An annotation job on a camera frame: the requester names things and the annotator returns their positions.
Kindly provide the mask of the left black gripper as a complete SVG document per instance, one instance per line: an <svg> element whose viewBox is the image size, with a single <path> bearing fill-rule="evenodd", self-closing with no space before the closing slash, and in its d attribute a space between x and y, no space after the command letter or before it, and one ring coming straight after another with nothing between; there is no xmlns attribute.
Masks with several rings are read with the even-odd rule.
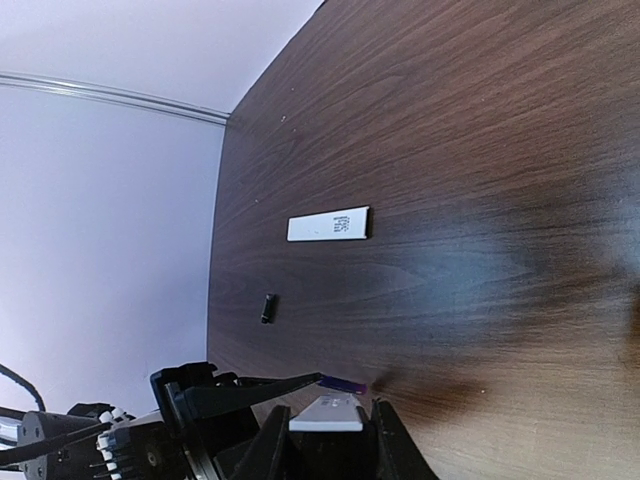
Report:
<svg viewBox="0 0 640 480"><path fill-rule="evenodd" d="M161 416L193 479L229 479L259 431L251 406L318 383L319 372L284 379L219 373L207 362L165 368L150 378Z"/></svg>

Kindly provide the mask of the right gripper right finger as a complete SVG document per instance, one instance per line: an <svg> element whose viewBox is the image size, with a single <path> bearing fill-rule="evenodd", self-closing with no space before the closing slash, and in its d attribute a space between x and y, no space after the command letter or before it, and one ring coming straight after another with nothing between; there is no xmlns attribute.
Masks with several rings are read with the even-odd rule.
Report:
<svg viewBox="0 0 640 480"><path fill-rule="evenodd" d="M389 401L374 400L371 413L378 479L439 480Z"/></svg>

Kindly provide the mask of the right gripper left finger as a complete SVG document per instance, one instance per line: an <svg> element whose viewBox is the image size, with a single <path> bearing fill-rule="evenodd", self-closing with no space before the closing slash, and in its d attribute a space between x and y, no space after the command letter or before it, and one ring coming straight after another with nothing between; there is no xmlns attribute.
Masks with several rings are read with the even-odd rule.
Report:
<svg viewBox="0 0 640 480"><path fill-rule="evenodd" d="M275 406L262 425L250 407L209 421L210 479L292 479L291 409Z"/></svg>

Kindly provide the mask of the white remote control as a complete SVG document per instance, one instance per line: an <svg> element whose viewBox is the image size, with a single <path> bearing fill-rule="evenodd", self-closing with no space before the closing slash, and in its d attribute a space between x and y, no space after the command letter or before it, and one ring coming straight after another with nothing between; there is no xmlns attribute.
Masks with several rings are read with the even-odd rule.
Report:
<svg viewBox="0 0 640 480"><path fill-rule="evenodd" d="M360 407L360 402L352 394L321 395L289 421L289 430L302 433L361 432L364 421Z"/></svg>

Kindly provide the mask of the purple battery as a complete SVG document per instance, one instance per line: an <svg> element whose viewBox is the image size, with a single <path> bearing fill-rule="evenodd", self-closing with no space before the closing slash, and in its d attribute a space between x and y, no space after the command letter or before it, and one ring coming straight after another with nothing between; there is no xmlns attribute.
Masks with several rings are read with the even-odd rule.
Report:
<svg viewBox="0 0 640 480"><path fill-rule="evenodd" d="M366 384L352 382L332 376L323 376L322 379L318 382L318 385L324 388L343 393L349 393L352 395L365 395L368 391L368 387Z"/></svg>

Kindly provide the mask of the white battery cover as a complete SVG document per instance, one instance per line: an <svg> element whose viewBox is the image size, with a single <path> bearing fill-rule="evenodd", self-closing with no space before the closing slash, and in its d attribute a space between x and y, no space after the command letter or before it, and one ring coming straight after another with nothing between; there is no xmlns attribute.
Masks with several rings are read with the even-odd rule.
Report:
<svg viewBox="0 0 640 480"><path fill-rule="evenodd" d="M369 234L370 206L335 210L288 220L288 242L365 240Z"/></svg>

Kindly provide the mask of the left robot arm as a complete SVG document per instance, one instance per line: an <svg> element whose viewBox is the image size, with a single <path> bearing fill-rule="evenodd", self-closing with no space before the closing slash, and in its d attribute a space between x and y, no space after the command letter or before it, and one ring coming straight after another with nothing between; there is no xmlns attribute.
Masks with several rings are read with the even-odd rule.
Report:
<svg viewBox="0 0 640 480"><path fill-rule="evenodd" d="M240 377L208 362L162 369L150 378L158 407L141 417L101 403L22 414L1 467L28 479L230 479L262 441L256 462L275 477L290 411L276 407L260 425L252 408L323 378Z"/></svg>

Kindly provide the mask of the black battery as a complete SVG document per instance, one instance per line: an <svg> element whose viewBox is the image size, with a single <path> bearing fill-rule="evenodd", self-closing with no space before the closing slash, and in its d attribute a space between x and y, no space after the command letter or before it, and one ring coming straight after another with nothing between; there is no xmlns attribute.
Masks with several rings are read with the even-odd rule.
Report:
<svg viewBox="0 0 640 480"><path fill-rule="evenodd" d="M265 295L263 308L261 311L261 322L263 324L269 324L273 321L275 311L278 303L278 295L273 293L268 293Z"/></svg>

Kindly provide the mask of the left aluminium frame post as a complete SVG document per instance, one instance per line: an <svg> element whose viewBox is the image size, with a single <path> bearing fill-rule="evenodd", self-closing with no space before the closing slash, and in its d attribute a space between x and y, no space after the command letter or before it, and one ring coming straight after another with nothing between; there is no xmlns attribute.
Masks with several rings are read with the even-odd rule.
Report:
<svg viewBox="0 0 640 480"><path fill-rule="evenodd" d="M50 93L225 127L231 114L164 97L66 79L2 72L1 86Z"/></svg>

